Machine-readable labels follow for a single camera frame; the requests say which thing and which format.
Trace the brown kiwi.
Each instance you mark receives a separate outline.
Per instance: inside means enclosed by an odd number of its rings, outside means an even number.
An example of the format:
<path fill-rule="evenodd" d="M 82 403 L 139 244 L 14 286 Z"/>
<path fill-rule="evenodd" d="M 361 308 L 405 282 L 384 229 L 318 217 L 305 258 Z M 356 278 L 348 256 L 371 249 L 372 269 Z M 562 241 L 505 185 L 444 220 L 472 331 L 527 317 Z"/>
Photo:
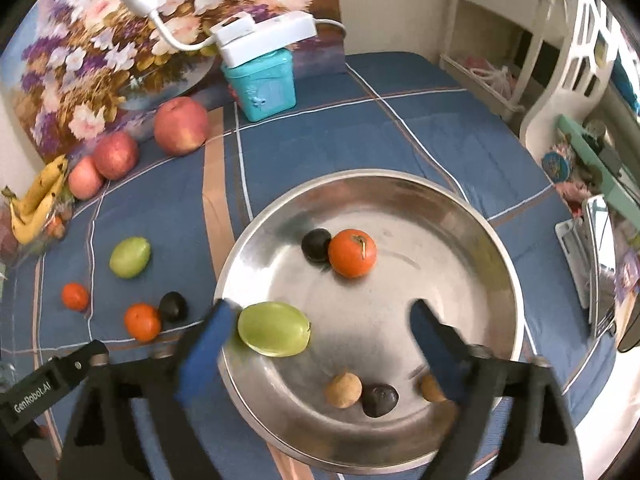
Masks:
<path fill-rule="evenodd" d="M 326 400 L 334 408 L 344 410 L 357 403 L 362 393 L 360 378 L 351 372 L 336 375 L 326 386 Z"/>
<path fill-rule="evenodd" d="M 447 400 L 446 394 L 442 391 L 435 376 L 431 373 L 427 373 L 421 378 L 420 390 L 422 396 L 428 402 L 440 403 Z"/>

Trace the floral painting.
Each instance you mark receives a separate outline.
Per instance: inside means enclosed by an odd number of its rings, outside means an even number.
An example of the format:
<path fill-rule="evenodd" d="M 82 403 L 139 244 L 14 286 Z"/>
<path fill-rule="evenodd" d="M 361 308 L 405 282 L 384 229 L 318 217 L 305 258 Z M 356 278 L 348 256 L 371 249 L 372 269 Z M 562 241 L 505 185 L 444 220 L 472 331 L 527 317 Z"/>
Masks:
<path fill-rule="evenodd" d="M 292 11 L 320 20 L 316 36 L 291 46 L 295 76 L 341 70 L 338 0 L 160 0 L 182 52 L 120 0 L 1 0 L 2 96 L 41 160 L 119 129 L 140 134 L 175 96 L 194 94 L 208 108 L 229 101 L 209 29 L 239 12 L 262 22 Z"/>

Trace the teal house-shaped box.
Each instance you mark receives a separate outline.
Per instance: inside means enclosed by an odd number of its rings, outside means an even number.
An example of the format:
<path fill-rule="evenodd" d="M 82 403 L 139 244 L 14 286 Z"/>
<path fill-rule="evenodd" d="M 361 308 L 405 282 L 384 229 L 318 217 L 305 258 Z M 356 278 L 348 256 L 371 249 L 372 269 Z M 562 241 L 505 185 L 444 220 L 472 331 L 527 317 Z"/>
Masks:
<path fill-rule="evenodd" d="M 236 67 L 221 65 L 235 101 L 250 122 L 277 115 L 296 105 L 293 55 L 279 49 Z"/>

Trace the clear plastic fruit tray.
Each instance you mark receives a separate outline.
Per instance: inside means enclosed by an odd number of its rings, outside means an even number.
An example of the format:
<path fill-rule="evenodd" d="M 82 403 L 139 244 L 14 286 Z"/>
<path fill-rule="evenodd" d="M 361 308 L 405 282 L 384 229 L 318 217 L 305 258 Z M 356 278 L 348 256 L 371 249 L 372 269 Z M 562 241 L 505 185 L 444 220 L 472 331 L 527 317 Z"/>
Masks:
<path fill-rule="evenodd" d="M 73 217 L 75 200 L 62 198 L 58 200 L 37 224 L 34 237 L 27 243 L 15 237 L 12 226 L 11 206 L 4 202 L 1 206 L 1 262 L 12 268 L 19 266 L 31 256 L 43 255 L 51 246 L 62 240 L 67 231 L 67 223 Z"/>

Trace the red apple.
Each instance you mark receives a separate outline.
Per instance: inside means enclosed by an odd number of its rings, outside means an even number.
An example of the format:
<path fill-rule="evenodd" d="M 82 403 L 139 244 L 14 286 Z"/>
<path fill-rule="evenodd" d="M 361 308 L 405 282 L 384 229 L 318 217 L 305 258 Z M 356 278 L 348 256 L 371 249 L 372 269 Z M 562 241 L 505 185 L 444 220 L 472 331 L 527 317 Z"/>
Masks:
<path fill-rule="evenodd" d="M 117 181 L 137 165 L 139 148 L 126 131 L 116 131 L 104 136 L 96 144 L 93 160 L 96 170 L 107 180 Z"/>
<path fill-rule="evenodd" d="M 169 156 L 183 156 L 197 150 L 207 140 L 206 108 L 188 96 L 163 103 L 154 118 L 154 139 Z"/>

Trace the steel round plate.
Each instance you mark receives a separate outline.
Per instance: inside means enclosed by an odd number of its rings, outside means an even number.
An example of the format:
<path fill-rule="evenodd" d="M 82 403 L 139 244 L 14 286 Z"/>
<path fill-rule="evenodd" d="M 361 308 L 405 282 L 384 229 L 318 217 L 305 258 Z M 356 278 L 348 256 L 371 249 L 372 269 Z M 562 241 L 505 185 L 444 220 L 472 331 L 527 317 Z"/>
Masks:
<path fill-rule="evenodd" d="M 363 278 L 346 280 L 303 255 L 314 228 L 366 232 L 378 258 Z M 301 310 L 307 349 L 270 359 L 239 338 L 221 352 L 229 396 L 245 421 L 281 452 L 346 474 L 393 474 L 427 464 L 456 409 L 420 393 L 424 356 L 409 326 L 423 299 L 469 344 L 515 360 L 524 337 L 518 274 L 498 234 L 464 200 L 399 171 L 328 174 L 288 191 L 250 222 L 218 278 L 216 294 L 241 307 L 267 300 Z M 326 386 L 345 372 L 365 385 L 393 386 L 396 408 L 379 418 L 360 399 L 334 408 Z"/>

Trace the small green mango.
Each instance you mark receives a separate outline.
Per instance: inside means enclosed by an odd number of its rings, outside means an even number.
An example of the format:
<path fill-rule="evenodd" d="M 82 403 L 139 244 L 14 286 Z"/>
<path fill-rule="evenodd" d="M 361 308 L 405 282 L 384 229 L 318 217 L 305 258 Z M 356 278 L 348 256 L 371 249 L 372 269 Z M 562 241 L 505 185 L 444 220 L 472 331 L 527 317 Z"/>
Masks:
<path fill-rule="evenodd" d="M 151 259 L 150 242 L 141 236 L 128 237 L 116 245 L 110 258 L 110 269 L 119 278 L 138 276 Z"/>

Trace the lone orange tangerine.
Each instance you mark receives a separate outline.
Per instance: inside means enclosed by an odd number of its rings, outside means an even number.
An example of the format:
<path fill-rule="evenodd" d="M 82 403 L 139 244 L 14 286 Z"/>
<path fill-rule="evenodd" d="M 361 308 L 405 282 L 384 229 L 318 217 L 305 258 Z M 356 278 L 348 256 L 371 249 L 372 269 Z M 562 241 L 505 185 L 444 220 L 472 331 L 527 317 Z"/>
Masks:
<path fill-rule="evenodd" d="M 84 285 L 67 283 L 62 288 L 61 300 L 68 310 L 84 312 L 88 308 L 90 295 Z"/>

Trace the white power strip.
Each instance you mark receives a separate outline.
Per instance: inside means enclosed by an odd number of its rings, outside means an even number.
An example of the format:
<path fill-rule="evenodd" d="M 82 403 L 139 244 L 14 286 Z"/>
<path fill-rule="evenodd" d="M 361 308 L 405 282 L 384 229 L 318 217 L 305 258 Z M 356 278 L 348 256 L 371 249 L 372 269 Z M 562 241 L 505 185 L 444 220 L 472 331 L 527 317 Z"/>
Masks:
<path fill-rule="evenodd" d="M 260 23 L 247 13 L 234 18 L 234 22 L 219 25 L 214 31 L 218 51 L 230 68 L 317 35 L 314 17 L 304 11 L 288 12 Z"/>

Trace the red apple right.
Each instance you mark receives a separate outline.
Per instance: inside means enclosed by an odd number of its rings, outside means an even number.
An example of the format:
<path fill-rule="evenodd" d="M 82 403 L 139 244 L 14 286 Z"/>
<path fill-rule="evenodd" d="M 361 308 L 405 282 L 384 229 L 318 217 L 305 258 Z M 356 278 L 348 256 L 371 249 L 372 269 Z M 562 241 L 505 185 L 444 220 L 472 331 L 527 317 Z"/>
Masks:
<path fill-rule="evenodd" d="M 169 156 L 183 156 L 197 150 L 207 140 L 206 108 L 188 96 L 163 103 L 154 118 L 154 139 Z"/>

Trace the blue plaid tablecloth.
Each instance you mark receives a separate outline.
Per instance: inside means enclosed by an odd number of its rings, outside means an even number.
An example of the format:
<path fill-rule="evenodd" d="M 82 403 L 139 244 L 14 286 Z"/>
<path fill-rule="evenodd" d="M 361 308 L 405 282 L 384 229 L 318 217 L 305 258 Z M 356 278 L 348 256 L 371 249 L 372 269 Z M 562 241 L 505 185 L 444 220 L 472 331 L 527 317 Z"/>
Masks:
<path fill-rule="evenodd" d="M 614 341 L 591 342 L 555 226 L 567 206 L 509 128 L 471 92 L 412 53 L 352 55 L 338 74 L 296 86 L 294 110 L 258 124 L 232 105 L 214 111 L 209 144 L 184 157 L 141 145 L 137 166 L 81 204 L 65 237 L 24 261 L 3 284 L 1 355 L 17 377 L 86 342 L 114 361 L 148 349 L 125 330 L 130 304 L 176 290 L 191 321 L 214 296 L 231 243 L 250 218 L 297 185 L 341 170 L 416 174 L 462 194 L 497 230 L 525 302 L 526 354 L 548 359 L 572 419 L 604 388 Z M 151 259 L 135 278 L 110 269 L 128 237 L 146 238 Z M 62 288 L 84 285 L 88 308 L 64 307 Z"/>

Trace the orange tangerine with stem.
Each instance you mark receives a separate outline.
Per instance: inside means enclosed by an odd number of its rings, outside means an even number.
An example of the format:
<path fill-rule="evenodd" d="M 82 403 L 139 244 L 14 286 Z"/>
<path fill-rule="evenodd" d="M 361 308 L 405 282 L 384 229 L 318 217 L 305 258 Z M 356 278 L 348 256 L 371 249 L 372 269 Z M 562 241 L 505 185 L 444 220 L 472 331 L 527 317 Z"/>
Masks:
<path fill-rule="evenodd" d="M 338 232 L 330 241 L 329 263 L 343 278 L 363 278 L 374 267 L 378 258 L 375 241 L 366 232 L 346 229 Z"/>

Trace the large green mango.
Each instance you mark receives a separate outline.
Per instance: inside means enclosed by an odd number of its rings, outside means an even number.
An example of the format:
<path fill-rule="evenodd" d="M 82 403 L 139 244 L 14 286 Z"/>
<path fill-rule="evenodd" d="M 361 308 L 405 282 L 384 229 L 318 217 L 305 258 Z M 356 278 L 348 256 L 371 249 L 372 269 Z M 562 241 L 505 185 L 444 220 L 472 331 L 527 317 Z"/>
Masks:
<path fill-rule="evenodd" d="M 309 318 L 296 307 L 277 301 L 246 307 L 236 327 L 247 347 L 270 358 L 297 356 L 306 350 L 311 337 Z"/>

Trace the white chair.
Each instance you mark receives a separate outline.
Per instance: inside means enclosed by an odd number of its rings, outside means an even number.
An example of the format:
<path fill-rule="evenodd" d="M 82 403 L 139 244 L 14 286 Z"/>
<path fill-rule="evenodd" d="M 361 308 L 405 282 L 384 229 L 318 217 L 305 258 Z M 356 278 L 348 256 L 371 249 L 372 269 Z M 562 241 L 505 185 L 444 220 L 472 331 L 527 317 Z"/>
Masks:
<path fill-rule="evenodd" d="M 464 4 L 492 24 L 518 31 L 510 52 L 454 45 Z M 560 116 L 584 122 L 596 109 L 627 48 L 620 22 L 604 0 L 449 0 L 439 65 L 541 160 L 558 140 Z"/>

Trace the dark plum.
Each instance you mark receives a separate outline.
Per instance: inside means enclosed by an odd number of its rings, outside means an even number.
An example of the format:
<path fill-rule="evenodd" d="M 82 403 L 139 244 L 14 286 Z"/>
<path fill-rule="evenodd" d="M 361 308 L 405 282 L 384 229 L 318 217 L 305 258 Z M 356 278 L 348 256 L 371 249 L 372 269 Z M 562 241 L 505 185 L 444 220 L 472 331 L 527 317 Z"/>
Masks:
<path fill-rule="evenodd" d="M 188 317 L 188 303 L 180 292 L 168 292 L 158 304 L 158 315 L 163 322 L 180 323 Z"/>
<path fill-rule="evenodd" d="M 398 401 L 397 390 L 387 384 L 365 385 L 360 396 L 363 413 L 371 418 L 387 415 L 396 408 Z"/>
<path fill-rule="evenodd" d="M 326 263 L 329 260 L 329 244 L 331 243 L 331 233 L 322 228 L 313 229 L 307 232 L 302 241 L 304 256 L 312 263 Z"/>

